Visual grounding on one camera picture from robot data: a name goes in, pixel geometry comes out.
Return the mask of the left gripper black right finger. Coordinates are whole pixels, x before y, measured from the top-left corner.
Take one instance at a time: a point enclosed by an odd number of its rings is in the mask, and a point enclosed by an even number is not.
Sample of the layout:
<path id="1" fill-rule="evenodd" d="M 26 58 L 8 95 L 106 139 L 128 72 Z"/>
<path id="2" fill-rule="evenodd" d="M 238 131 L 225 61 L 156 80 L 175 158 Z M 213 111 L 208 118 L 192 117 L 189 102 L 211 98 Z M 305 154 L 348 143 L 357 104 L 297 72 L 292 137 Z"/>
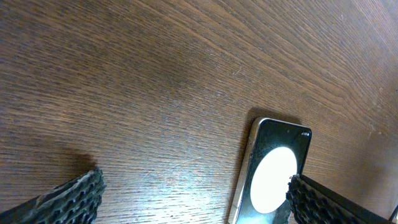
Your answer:
<path id="1" fill-rule="evenodd" d="M 286 193 L 297 223 L 390 224 L 390 220 L 363 208 L 305 175 L 290 178 Z"/>

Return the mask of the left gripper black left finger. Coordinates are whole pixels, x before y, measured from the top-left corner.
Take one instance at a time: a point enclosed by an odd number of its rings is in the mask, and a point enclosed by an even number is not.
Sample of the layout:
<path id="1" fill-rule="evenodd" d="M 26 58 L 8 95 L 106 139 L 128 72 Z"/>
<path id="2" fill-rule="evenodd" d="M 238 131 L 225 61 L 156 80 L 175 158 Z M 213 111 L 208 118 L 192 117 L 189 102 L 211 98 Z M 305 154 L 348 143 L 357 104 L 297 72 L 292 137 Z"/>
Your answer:
<path id="1" fill-rule="evenodd" d="M 1 213 L 1 223 L 92 224 L 106 188 L 99 167 Z"/>

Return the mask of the black Galaxy flip phone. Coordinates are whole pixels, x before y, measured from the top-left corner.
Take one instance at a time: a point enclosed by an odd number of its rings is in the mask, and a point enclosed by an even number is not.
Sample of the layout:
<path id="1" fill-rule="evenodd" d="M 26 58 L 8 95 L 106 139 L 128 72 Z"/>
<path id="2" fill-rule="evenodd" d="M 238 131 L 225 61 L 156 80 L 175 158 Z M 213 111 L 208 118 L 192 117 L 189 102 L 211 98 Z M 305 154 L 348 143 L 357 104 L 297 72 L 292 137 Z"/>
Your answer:
<path id="1" fill-rule="evenodd" d="M 290 178 L 301 174 L 312 130 L 272 118 L 256 118 L 246 144 L 229 211 L 229 224 L 288 223 Z"/>

